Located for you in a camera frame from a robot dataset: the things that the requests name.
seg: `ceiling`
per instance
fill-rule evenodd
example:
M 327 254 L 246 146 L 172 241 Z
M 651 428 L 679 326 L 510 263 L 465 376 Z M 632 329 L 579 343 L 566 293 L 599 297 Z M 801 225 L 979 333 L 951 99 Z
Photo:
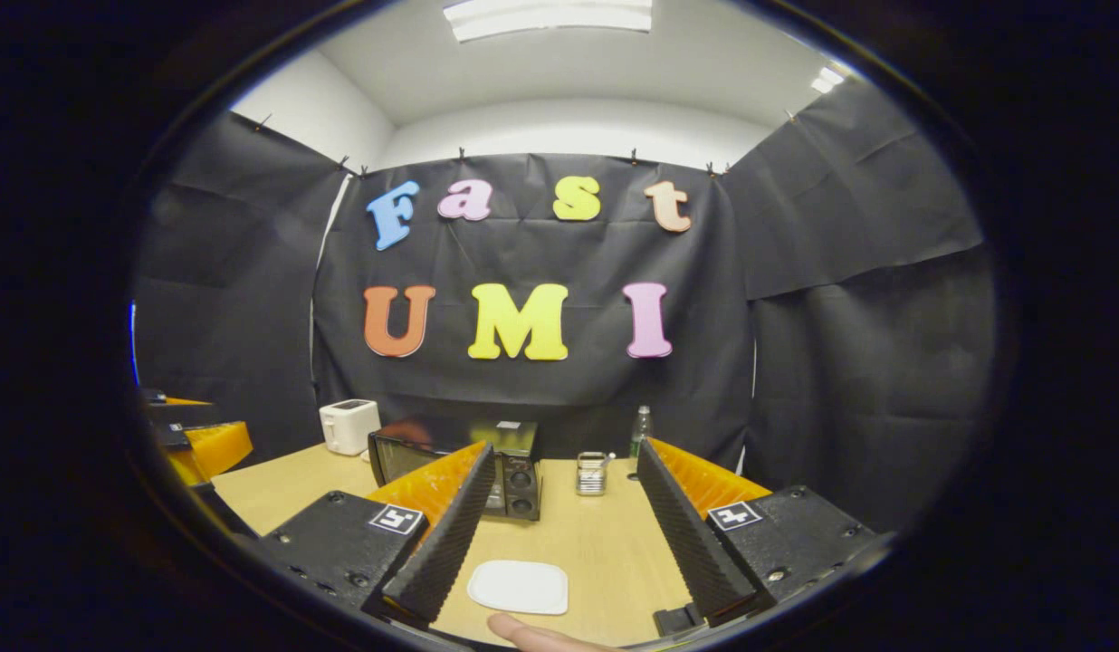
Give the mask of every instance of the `ceiling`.
M 769 127 L 808 106 L 828 58 L 725 0 L 655 0 L 652 31 L 551 29 L 460 45 L 458 0 L 404 0 L 320 46 L 397 126 L 547 98 L 630 98 Z

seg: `black fabric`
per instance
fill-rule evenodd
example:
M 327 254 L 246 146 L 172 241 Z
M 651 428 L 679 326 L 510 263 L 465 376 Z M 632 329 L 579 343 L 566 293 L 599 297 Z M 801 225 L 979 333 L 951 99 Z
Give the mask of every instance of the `black fabric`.
M 600 215 L 562 221 L 555 185 L 567 174 L 600 181 Z M 481 179 L 495 187 L 480 221 L 442 218 L 448 186 Z M 411 234 L 383 252 L 366 206 L 415 180 Z M 655 220 L 642 190 L 671 181 L 688 193 L 684 234 Z M 539 424 L 544 457 L 581 450 L 624 454 L 638 405 L 652 408 L 657 436 L 732 467 L 737 462 L 752 374 L 752 338 L 742 268 L 733 247 L 733 210 L 715 179 L 673 164 L 632 166 L 592 155 L 492 155 L 412 164 L 352 181 L 320 262 L 314 294 L 316 376 L 320 403 L 378 400 L 383 422 L 434 413 L 528 418 Z M 633 359 L 633 282 L 667 285 L 662 359 Z M 502 283 L 521 308 L 542 283 L 563 284 L 567 359 L 470 359 L 476 339 L 473 286 Z M 422 348 L 402 359 L 374 355 L 363 336 L 363 292 L 398 289 L 391 333 L 406 330 L 410 285 L 435 287 Z
M 847 78 L 722 178 L 750 300 L 977 246 L 949 167 L 876 87 Z
M 974 438 L 994 301 L 976 247 L 754 302 L 745 475 L 807 483 L 878 531 L 906 525 Z
M 308 314 L 344 178 L 304 145 L 227 114 L 151 202 L 134 285 L 141 384 L 246 422 L 254 452 L 242 465 L 322 441 Z

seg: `white plate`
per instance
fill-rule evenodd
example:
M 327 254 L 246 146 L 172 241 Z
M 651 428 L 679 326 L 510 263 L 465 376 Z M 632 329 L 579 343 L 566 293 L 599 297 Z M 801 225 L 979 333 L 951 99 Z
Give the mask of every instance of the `white plate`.
M 485 561 L 467 583 L 467 595 L 491 610 L 555 616 L 567 612 L 567 574 L 536 561 Z

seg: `wooden table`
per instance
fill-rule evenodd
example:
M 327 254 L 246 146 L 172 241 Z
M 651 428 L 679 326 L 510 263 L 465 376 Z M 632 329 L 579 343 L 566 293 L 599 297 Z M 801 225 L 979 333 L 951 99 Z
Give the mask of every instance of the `wooden table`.
M 633 460 L 609 465 L 606 492 L 576 495 L 576 462 L 544 460 L 538 522 L 483 517 L 455 586 L 432 627 L 470 640 L 507 644 L 486 629 L 495 611 L 467 595 L 476 567 L 492 559 L 555 564 L 567 573 L 567 613 L 515 614 L 534 626 L 605 645 L 657 639 L 652 612 L 690 602 L 639 482 Z M 258 533 L 282 525 L 331 490 L 365 497 L 377 488 L 368 463 L 325 445 L 213 479 L 220 498 Z

